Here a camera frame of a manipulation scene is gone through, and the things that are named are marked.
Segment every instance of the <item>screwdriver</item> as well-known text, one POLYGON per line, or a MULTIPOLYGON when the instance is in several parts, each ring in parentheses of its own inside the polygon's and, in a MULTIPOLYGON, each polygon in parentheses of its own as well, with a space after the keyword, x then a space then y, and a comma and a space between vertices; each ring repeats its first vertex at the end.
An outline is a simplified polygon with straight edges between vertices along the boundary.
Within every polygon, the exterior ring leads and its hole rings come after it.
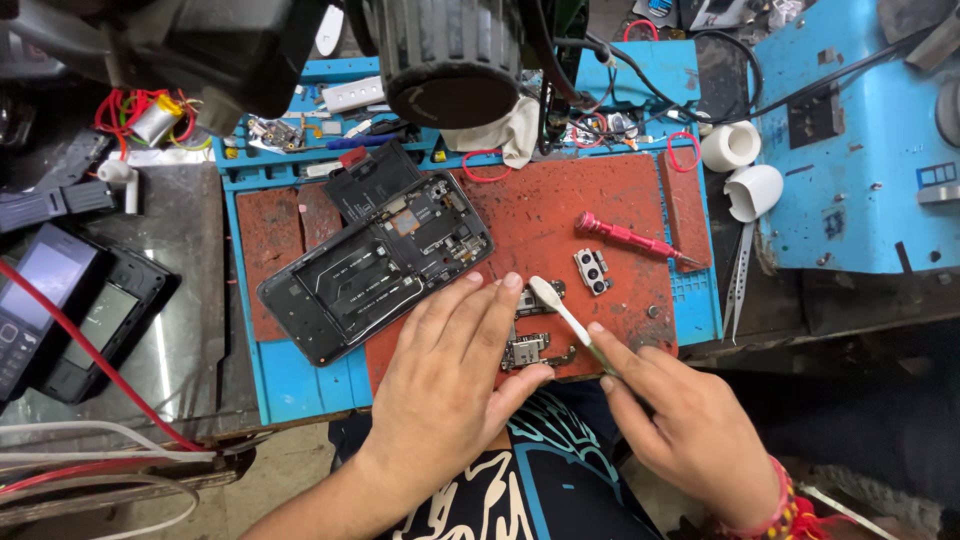
POLYGON ((628 229, 624 229, 618 225, 604 223, 597 219, 591 212, 585 211, 578 215, 575 227, 581 231, 605 234, 614 240, 635 245, 657 255, 674 258, 676 260, 682 260, 683 262, 693 264, 695 266, 703 266, 702 263, 697 262, 696 260, 689 258, 679 251, 673 249, 673 246, 666 242, 661 242, 653 238, 647 238, 646 236, 640 236, 639 234, 633 234, 628 229))
POLYGON ((389 142, 390 139, 395 138, 396 134, 386 134, 386 135, 360 135, 354 138, 338 138, 336 140, 331 140, 327 144, 320 144, 317 146, 301 146, 300 148, 291 148, 290 150, 284 150, 287 154, 293 152, 305 152, 307 150, 343 150, 345 148, 358 148, 360 146, 380 146, 386 142, 389 142))

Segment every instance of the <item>t-shirt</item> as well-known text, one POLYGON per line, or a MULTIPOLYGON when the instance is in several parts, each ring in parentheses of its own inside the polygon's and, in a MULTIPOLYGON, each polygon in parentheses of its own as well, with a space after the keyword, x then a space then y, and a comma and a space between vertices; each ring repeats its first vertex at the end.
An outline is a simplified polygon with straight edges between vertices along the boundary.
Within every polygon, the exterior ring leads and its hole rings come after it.
POLYGON ((531 396, 506 431, 509 449, 483 452, 378 538, 660 538, 613 467, 611 442, 552 394, 531 396))

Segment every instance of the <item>white cloth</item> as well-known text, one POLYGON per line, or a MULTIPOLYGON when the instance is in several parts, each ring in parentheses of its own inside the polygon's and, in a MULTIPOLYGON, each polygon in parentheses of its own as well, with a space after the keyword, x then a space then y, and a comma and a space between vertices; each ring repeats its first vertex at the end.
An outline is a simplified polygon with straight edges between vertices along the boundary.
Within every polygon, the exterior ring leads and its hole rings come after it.
POLYGON ((514 169, 530 162, 537 145, 539 112, 537 100, 521 97, 506 116, 486 126, 468 130, 440 130, 446 146, 456 152, 488 150, 503 146, 503 162, 514 169))

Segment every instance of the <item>hand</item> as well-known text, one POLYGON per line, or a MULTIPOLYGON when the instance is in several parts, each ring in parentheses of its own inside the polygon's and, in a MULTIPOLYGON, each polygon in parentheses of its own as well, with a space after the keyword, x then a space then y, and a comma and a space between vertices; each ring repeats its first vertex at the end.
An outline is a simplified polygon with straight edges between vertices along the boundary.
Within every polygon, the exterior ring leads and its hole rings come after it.
POLYGON ((370 435, 350 460, 406 504, 403 514, 466 469, 554 378, 549 366, 531 365, 493 390, 522 288, 513 272, 486 287, 473 272, 421 302, 403 326, 370 435))
POLYGON ((780 500, 777 471, 730 387, 659 349, 633 354, 597 323, 588 332, 623 377, 600 384, 636 458, 728 527, 770 519, 780 500), (652 421, 631 388, 656 410, 652 421))

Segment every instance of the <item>red screwdriver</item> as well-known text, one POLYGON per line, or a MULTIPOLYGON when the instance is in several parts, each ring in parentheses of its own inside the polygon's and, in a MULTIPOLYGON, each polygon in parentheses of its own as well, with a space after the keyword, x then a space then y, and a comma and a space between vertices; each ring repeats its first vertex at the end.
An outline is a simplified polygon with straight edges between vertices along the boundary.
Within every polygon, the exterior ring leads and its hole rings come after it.
POLYGON ((597 219, 591 212, 585 211, 578 215, 575 227, 582 231, 605 234, 614 240, 618 240, 626 244, 633 244, 657 255, 674 258, 676 260, 682 260, 683 262, 693 264, 695 266, 703 266, 702 263, 697 262, 696 260, 693 260, 692 258, 689 258, 679 251, 673 249, 673 246, 666 242, 661 242, 653 238, 647 238, 646 236, 640 236, 639 234, 633 234, 628 229, 624 229, 618 225, 604 223, 597 219))

